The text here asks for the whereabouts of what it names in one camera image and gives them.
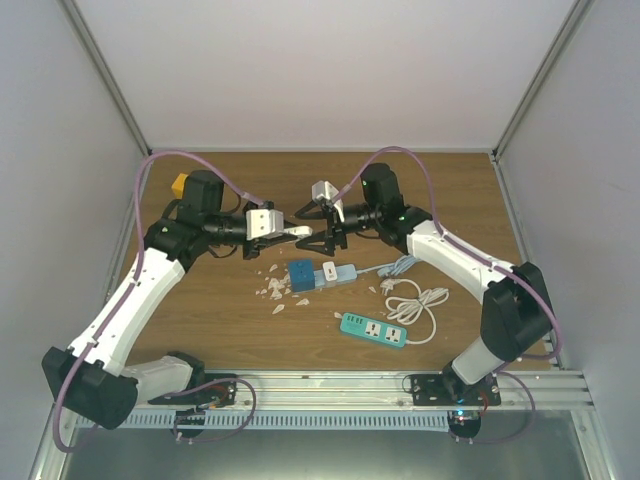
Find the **white cube adapter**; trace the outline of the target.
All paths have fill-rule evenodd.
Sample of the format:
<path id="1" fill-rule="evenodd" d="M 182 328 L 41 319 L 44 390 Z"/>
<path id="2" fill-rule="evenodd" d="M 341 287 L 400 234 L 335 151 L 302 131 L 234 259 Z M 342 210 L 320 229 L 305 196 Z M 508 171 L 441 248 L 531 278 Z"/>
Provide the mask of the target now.
<path id="1" fill-rule="evenodd" d="M 283 230 L 286 235 L 295 236 L 298 239 L 310 237 L 314 231 L 311 227 L 306 225 L 287 227 Z"/>

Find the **yellow cube socket adapter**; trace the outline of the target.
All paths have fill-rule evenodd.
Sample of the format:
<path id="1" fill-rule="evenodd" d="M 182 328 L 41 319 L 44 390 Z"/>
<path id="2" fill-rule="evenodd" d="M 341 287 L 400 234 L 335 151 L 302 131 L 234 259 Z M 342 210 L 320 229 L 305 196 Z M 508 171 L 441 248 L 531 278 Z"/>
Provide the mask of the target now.
<path id="1" fill-rule="evenodd" d="M 171 190 L 176 199 L 182 199 L 185 190 L 185 184 L 188 175 L 186 173 L 180 173 L 171 185 Z"/>

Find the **light blue power strip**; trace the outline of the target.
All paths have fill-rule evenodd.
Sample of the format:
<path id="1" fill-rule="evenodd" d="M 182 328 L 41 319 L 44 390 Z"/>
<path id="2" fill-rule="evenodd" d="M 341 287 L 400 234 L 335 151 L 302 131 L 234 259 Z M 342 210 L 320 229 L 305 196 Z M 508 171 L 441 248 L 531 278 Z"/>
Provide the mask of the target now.
<path id="1" fill-rule="evenodd" d="M 334 275 L 327 279 L 325 269 L 314 271 L 315 288 L 324 289 L 352 283 L 357 279 L 357 271 L 354 264 L 345 264 L 333 268 Z"/>

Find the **teal power strip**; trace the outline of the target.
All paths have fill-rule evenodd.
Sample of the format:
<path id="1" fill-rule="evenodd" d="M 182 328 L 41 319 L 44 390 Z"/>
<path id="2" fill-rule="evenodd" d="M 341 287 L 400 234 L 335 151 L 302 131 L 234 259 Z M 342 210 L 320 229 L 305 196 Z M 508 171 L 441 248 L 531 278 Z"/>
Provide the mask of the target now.
<path id="1" fill-rule="evenodd" d="M 350 312 L 342 315 L 339 328 L 343 334 L 351 337 L 396 349 L 407 344 L 405 328 Z"/>

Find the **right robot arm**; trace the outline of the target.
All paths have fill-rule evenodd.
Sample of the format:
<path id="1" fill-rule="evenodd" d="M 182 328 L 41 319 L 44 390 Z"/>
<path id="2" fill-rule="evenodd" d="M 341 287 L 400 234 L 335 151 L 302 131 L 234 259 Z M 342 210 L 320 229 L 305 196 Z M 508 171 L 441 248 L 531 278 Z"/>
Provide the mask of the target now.
<path id="1" fill-rule="evenodd" d="M 326 227 L 296 245 L 332 256 L 337 248 L 346 248 L 348 235 L 374 230 L 385 244 L 464 287 L 481 305 L 480 333 L 441 373 L 444 396 L 464 405 L 487 375 L 524 357 L 552 330 L 543 274 L 530 262 L 516 266 L 488 256 L 440 225 L 435 212 L 407 204 L 387 164 L 367 166 L 359 180 L 364 201 L 354 205 L 343 205 L 328 182 L 313 186 L 311 201 L 294 216 L 323 220 Z"/>

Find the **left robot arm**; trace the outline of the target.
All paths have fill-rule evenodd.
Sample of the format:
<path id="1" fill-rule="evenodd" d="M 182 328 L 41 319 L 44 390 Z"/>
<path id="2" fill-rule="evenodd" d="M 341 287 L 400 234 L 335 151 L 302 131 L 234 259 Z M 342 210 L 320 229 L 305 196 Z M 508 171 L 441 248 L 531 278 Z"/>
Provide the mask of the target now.
<path id="1" fill-rule="evenodd" d="M 55 409 L 68 409 L 105 429 L 120 426 L 141 403 L 176 396 L 185 404 L 203 398 L 202 361 L 181 352 L 127 366 L 145 325 L 196 260 L 220 246 L 253 259 L 261 250 L 311 235 L 308 226 L 285 220 L 272 203 L 255 201 L 222 211 L 224 182 L 210 170 L 180 175 L 175 198 L 147 230 L 142 251 L 110 300 L 64 350 L 42 360 Z"/>

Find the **blue cube adapter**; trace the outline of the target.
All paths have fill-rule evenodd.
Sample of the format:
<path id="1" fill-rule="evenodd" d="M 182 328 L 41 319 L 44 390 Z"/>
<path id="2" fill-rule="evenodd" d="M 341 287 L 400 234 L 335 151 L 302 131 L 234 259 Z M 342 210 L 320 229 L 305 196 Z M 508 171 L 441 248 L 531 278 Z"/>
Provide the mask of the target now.
<path id="1" fill-rule="evenodd" d="M 288 263 L 290 288 L 294 293 L 315 289 L 315 274 L 311 259 L 294 260 Z"/>

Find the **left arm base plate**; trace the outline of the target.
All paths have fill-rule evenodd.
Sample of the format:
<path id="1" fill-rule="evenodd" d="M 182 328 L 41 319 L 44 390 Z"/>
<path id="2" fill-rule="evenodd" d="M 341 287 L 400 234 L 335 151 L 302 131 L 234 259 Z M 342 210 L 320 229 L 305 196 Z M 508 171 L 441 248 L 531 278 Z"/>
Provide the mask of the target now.
<path id="1" fill-rule="evenodd" d="M 234 373 L 205 372 L 202 380 L 191 381 L 187 389 L 207 384 L 206 388 L 174 397 L 161 396 L 148 401 L 150 405 L 187 405 L 196 408 L 222 408 L 235 403 L 238 376 Z"/>

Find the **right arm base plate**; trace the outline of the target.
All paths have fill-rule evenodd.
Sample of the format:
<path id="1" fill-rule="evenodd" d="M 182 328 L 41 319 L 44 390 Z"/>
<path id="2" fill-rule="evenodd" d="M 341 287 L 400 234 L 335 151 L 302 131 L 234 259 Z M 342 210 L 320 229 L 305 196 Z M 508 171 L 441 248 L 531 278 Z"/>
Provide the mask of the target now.
<path id="1" fill-rule="evenodd" d="M 497 380 L 493 377 L 466 385 L 449 374 L 412 373 L 402 379 L 401 389 L 411 396 L 414 406 L 489 407 L 502 403 Z"/>

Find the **aluminium rail frame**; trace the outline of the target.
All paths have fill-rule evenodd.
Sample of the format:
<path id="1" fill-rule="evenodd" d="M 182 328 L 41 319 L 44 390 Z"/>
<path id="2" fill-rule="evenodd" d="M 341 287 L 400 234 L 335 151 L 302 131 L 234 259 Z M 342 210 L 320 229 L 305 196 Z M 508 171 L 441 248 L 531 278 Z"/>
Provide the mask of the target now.
<path id="1" fill-rule="evenodd" d="M 91 63 L 92 68 L 102 82 L 101 87 L 107 92 L 114 103 L 117 114 L 122 118 L 126 125 L 127 131 L 134 139 L 137 148 L 148 153 L 151 150 L 144 150 L 142 133 L 137 124 L 134 126 L 134 119 L 130 113 L 128 106 L 125 106 L 125 100 L 113 75 L 109 71 L 98 44 L 91 32 L 91 29 L 84 18 L 77 1 L 55 1 L 59 10 L 68 22 L 84 55 Z M 548 52 L 542 60 L 540 67 L 533 76 L 532 82 L 527 86 L 527 90 L 520 101 L 515 112 L 515 120 L 522 120 L 526 109 L 530 107 L 534 97 L 539 93 L 542 84 L 547 80 L 550 72 L 555 68 L 556 61 L 560 58 L 561 52 L 566 50 L 570 39 L 575 36 L 575 32 L 579 25 L 583 23 L 585 15 L 592 7 L 593 1 L 574 1 L 563 19 L 558 33 L 553 38 Z M 510 119 L 506 133 L 515 131 L 515 120 Z M 511 226 L 515 228 L 516 243 L 519 253 L 525 257 L 529 254 L 526 246 L 526 238 L 522 233 L 522 229 L 518 224 L 517 214 L 512 202 L 507 180 L 499 165 L 499 159 L 503 154 L 502 147 L 506 143 L 504 138 L 500 138 L 496 148 L 480 149 L 477 152 L 473 149 L 469 152 L 487 154 L 492 162 L 495 175 L 501 189 L 501 195 L 506 202 L 507 213 Z M 137 224 L 135 201 L 139 194 L 131 197 L 127 204 L 127 210 L 124 220 L 119 227 L 118 240 L 116 249 L 112 256 L 109 266 L 109 276 L 106 281 L 105 304 L 110 300 L 111 295 L 117 290 L 115 287 L 116 280 L 124 265 L 124 257 L 127 242 L 135 233 L 134 223 Z M 401 393 L 401 374 L 403 371 L 321 371 L 321 370 L 238 370 L 239 373 L 246 374 L 249 381 L 253 381 L 253 388 L 258 391 L 261 397 L 257 397 L 261 402 L 256 405 L 252 400 L 246 398 L 248 405 L 242 406 L 236 404 L 229 407 L 225 411 L 242 411 L 249 415 L 249 407 L 258 408 L 257 411 L 393 411 L 393 412 L 439 412 L 444 413 L 446 409 L 453 410 L 454 407 L 425 407 L 412 406 L 409 402 L 409 394 L 402 393 L 404 396 L 398 396 L 397 400 L 405 402 L 404 406 L 389 403 L 391 401 L 391 393 Z M 495 414 L 504 414 L 504 412 L 523 413 L 526 408 L 533 407 L 525 405 L 526 399 L 529 398 L 529 404 L 537 405 L 537 414 L 541 415 L 552 410 L 568 411 L 571 413 L 571 425 L 575 431 L 576 445 L 572 447 L 579 454 L 575 454 L 581 458 L 583 462 L 583 475 L 585 479 L 619 479 L 616 477 L 615 466 L 611 464 L 609 458 L 610 452 L 606 444 L 604 434 L 602 433 L 601 423 L 597 417 L 595 407 L 591 397 L 589 401 L 581 400 L 580 395 L 585 397 L 587 393 L 591 395 L 586 383 L 586 379 L 582 372 L 577 370 L 560 370 L 550 371 L 502 371 L 498 375 L 497 384 L 503 392 L 503 403 L 501 406 L 492 407 Z M 142 404 L 135 407 L 132 412 L 138 410 L 164 410 L 176 412 L 180 410 L 179 405 L 148 405 Z M 34 466 L 30 473 L 31 479 L 62 479 L 64 475 L 65 465 L 73 453 L 54 453 L 53 438 L 46 439 L 47 435 L 55 428 L 62 429 L 60 438 L 74 438 L 76 430 L 80 427 L 87 426 L 89 420 L 81 419 L 80 415 L 70 410 L 61 410 L 60 419 L 56 423 L 55 405 L 52 406 L 49 419 L 47 420 L 46 432 L 43 435 L 41 446 L 39 447 Z"/>

